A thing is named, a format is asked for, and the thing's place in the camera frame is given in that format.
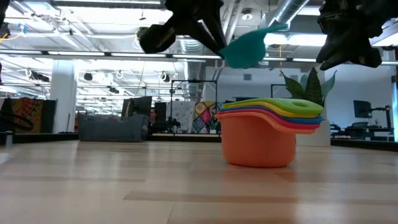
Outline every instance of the duct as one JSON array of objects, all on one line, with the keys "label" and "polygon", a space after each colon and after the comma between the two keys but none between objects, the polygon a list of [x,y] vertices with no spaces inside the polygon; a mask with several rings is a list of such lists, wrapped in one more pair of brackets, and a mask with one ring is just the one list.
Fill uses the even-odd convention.
[{"label": "duct", "polygon": [[227,44],[229,44],[232,40],[232,36],[234,35],[236,24],[238,24],[239,17],[242,13],[243,6],[244,6],[245,2],[246,2],[246,0],[236,0],[236,3],[238,3],[238,9],[236,10],[235,17],[231,24],[231,27],[229,28],[229,31],[226,34],[226,43]]},{"label": "duct", "polygon": [[[227,17],[223,23],[223,31],[224,33],[227,31],[229,22],[232,18],[232,14],[234,11],[236,2],[231,1],[228,7],[225,10],[229,10]],[[196,54],[201,55],[204,51],[204,46],[197,40],[180,40],[180,45],[183,53],[185,54]],[[206,80],[206,65],[205,63],[198,62],[186,62],[185,64],[185,75],[187,80]],[[191,100],[197,100],[201,97],[201,93],[199,90],[203,91],[203,84],[200,86],[197,85],[188,85],[188,94]]]},{"label": "duct", "polygon": [[95,0],[53,0],[54,6],[58,7],[100,7],[109,9],[158,9],[166,10],[160,1],[95,1]]},{"label": "duct", "polygon": [[[59,11],[60,11],[61,20],[67,21],[69,27],[70,27],[71,29],[73,29],[80,37],[82,37],[83,39],[85,39],[86,41],[88,41],[89,43],[91,43],[91,44],[93,45],[93,47],[94,47],[97,51],[102,52],[102,50],[100,49],[100,47],[99,47],[97,44],[95,44],[91,39],[87,38],[87,36],[85,36],[85,35],[79,30],[79,28],[77,28],[77,27],[76,27],[75,25],[73,25],[72,22],[71,22],[71,21],[77,22],[82,28],[84,28],[84,30],[87,31],[88,34],[93,35],[94,33],[92,33],[92,31],[90,31],[90,29],[89,29],[86,25],[84,25],[84,23],[82,23],[82,21],[80,21],[80,20],[77,19],[75,16],[73,16],[73,15],[71,14],[70,11],[64,12],[64,11],[62,11],[62,9],[59,9]],[[101,43],[102,46],[104,46],[104,48],[105,48],[106,50],[109,50],[109,49],[107,48],[107,46],[105,46],[105,44],[104,44],[102,41],[99,40],[98,42]]]},{"label": "duct", "polygon": [[[204,46],[197,40],[180,40],[180,45],[182,52],[185,54],[201,55],[204,51]],[[185,62],[185,79],[203,80],[204,77],[201,77],[200,74],[201,65],[202,63],[198,62]],[[191,100],[197,100],[197,90],[196,85],[188,85],[188,94]]]},{"label": "duct", "polygon": [[288,24],[310,0],[280,0],[269,26]]}]

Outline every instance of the white column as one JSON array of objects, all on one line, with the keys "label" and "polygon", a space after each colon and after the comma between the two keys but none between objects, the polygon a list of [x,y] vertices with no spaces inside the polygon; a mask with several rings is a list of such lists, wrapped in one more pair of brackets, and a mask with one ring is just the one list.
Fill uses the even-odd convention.
[{"label": "white column", "polygon": [[[384,51],[383,53],[383,60],[395,60],[394,51]],[[396,75],[397,68],[395,66],[389,66],[388,68],[388,76],[389,78]],[[391,127],[394,128],[394,140],[398,142],[398,92],[397,87],[395,86],[396,83],[392,83],[391,85],[391,111],[390,111],[390,119],[391,119]]]},{"label": "white column", "polygon": [[203,88],[201,95],[202,101],[216,101],[216,89],[214,83],[205,83],[205,87]]},{"label": "white column", "polygon": [[50,99],[57,101],[53,133],[75,129],[78,69],[72,60],[54,60]]}]

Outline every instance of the lamp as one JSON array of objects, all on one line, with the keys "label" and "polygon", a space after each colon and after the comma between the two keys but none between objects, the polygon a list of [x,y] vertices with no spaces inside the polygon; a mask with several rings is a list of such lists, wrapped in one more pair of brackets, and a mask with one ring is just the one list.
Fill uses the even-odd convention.
[{"label": "lamp", "polygon": [[244,21],[249,21],[249,20],[253,19],[253,15],[251,14],[251,9],[250,8],[243,9],[242,10],[242,14],[243,14],[242,19]]},{"label": "lamp", "polygon": [[288,39],[288,44],[322,47],[326,42],[326,38],[327,36],[323,34],[296,34]]},{"label": "lamp", "polygon": [[165,72],[162,72],[162,73],[159,75],[159,78],[160,78],[161,80],[163,80],[163,82],[166,82],[166,83],[170,81],[169,75],[166,74]]},{"label": "lamp", "polygon": [[85,80],[87,80],[87,81],[92,81],[92,79],[93,79],[93,74],[86,72],[84,78],[85,78]]}]

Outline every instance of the potted plant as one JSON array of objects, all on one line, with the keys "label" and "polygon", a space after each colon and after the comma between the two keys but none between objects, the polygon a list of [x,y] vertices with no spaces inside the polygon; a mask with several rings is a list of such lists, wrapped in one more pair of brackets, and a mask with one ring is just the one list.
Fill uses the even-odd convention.
[{"label": "potted plant", "polygon": [[[333,76],[323,84],[320,83],[318,72],[315,68],[311,69],[308,76],[303,75],[300,82],[285,76],[283,72],[282,74],[285,78],[286,89],[292,94],[292,98],[308,100],[325,107],[325,98],[335,85],[336,72],[337,71],[335,71]],[[297,135],[296,143],[298,146],[330,146],[330,122],[325,119],[325,115],[323,115],[323,118],[324,120],[319,129],[317,129],[314,134]]]}]

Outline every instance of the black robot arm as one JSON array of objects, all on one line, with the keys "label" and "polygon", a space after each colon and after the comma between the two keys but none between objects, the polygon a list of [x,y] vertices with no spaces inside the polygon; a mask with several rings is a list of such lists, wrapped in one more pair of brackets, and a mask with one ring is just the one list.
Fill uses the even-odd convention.
[{"label": "black robot arm", "polygon": [[382,25],[398,17],[396,0],[326,0],[318,23],[328,37],[317,57],[321,70],[345,62],[376,68],[381,64],[378,49],[369,38],[382,34]]}]

